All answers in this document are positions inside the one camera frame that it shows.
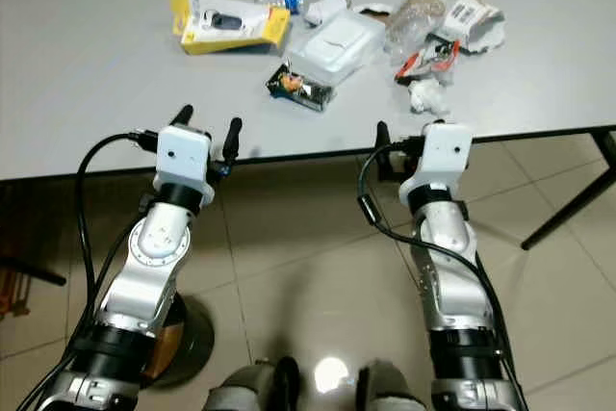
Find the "tiled floor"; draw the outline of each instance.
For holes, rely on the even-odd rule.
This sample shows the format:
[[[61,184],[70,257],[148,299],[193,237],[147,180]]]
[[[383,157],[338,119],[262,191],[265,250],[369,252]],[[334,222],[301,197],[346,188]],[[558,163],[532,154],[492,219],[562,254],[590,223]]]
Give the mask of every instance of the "tiled floor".
[[[616,400],[616,189],[523,252],[520,241],[604,168],[590,138],[477,147],[460,196],[470,201],[479,251],[500,293],[531,409],[611,409]],[[208,306],[214,354],[191,382],[145,391],[138,409],[200,410],[208,389],[257,358],[292,353],[308,385],[304,407],[348,409],[352,387],[320,396],[311,371],[326,356],[355,376],[374,357],[397,364],[429,401],[431,364],[414,268],[403,246],[377,235],[355,202],[358,160],[239,167],[194,228],[182,294]],[[94,257],[130,220],[147,175],[92,179]],[[11,410],[55,361],[84,302],[69,182],[33,188],[53,205],[49,268],[64,288],[34,281],[32,313],[0,322],[0,409]],[[397,188],[372,182],[392,226],[409,231]]]

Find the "yellow cardboard package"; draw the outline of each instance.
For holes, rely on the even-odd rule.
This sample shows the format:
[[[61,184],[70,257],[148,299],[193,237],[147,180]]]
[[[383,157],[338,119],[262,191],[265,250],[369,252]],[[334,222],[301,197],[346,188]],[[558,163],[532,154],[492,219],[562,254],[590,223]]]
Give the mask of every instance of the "yellow cardboard package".
[[[190,55],[258,43],[280,46],[290,12],[235,0],[171,0],[173,34]]]

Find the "robotic arm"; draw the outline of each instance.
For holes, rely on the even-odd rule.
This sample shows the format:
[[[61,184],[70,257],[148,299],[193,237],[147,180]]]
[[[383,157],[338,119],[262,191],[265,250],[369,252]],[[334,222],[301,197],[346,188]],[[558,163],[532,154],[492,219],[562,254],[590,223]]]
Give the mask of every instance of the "robotic arm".
[[[421,275],[424,322],[435,373],[435,409],[527,410],[502,310],[476,252],[475,231],[464,204],[452,199],[466,169],[471,142],[465,127],[434,123],[424,128],[421,140],[390,143],[387,126],[380,122],[377,149],[360,176],[358,200],[372,225],[411,244]],[[392,151],[403,153],[404,173],[394,172],[389,159]],[[402,182],[399,200],[414,218],[411,238],[380,223],[363,186],[372,160],[379,164],[380,180]]]
[[[214,198],[209,181],[229,174],[238,156],[242,121],[234,118],[221,162],[210,162],[211,137],[188,126],[185,107],[159,134],[135,134],[156,152],[157,194],[128,238],[128,257],[97,312],[75,342],[70,367],[47,388],[38,410],[128,411],[137,404],[141,372],[176,294],[175,280],[191,245],[190,226]]]

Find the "clear plastic bag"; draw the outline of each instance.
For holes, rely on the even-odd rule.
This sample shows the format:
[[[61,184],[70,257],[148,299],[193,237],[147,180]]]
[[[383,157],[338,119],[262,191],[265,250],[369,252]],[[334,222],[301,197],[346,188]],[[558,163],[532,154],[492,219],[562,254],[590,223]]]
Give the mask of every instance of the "clear plastic bag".
[[[435,31],[455,0],[403,0],[389,17],[385,50],[392,64],[401,64],[422,48],[426,36]]]

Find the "gray tabletop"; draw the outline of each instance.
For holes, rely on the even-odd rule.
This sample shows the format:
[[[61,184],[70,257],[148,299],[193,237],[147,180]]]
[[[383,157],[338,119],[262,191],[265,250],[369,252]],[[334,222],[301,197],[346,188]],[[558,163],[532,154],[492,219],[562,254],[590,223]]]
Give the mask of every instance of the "gray tabletop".
[[[613,0],[489,1],[505,12],[506,44],[460,60],[449,120],[484,138],[616,124]],[[269,97],[279,63],[264,49],[187,56],[168,0],[0,0],[0,180],[74,172],[99,139],[158,129],[188,103],[216,146],[244,119],[242,159],[366,148],[380,119],[399,137],[433,118],[409,114],[384,62],[344,81],[324,114]],[[125,143],[93,169],[153,163]]]

